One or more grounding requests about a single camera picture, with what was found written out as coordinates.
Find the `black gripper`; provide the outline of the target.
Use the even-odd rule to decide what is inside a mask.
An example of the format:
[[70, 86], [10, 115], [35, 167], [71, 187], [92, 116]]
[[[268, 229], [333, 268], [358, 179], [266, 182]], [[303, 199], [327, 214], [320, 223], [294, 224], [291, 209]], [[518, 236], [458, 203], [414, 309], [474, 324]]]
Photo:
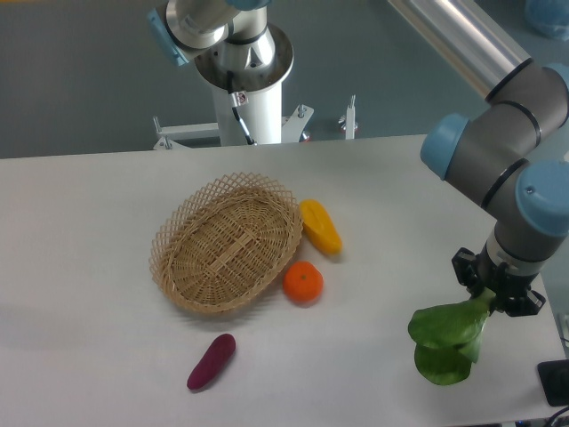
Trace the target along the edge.
[[506, 262], [494, 262], [485, 248], [480, 254], [459, 249], [452, 258], [452, 265], [459, 284], [467, 289], [471, 299], [479, 299], [489, 292], [493, 294], [489, 301], [490, 313], [534, 316], [546, 302], [542, 294], [532, 290], [536, 274], [514, 275]]

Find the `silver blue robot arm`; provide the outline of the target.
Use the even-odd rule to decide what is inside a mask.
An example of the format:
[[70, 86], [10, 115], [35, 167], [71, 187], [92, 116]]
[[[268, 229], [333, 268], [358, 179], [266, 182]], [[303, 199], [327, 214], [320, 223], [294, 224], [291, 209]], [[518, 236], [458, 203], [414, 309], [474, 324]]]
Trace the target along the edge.
[[[496, 220], [479, 254], [453, 257], [457, 279], [474, 296], [492, 291], [494, 310], [534, 315], [545, 300], [531, 284], [568, 235], [568, 164], [527, 157], [568, 121], [568, 69], [535, 64], [471, 1], [394, 7], [489, 104], [476, 119], [444, 117], [421, 147], [433, 173]], [[211, 86], [222, 144], [302, 139], [312, 112], [281, 116], [293, 49], [266, 2], [170, 1], [148, 24], [172, 63], [194, 63]]]

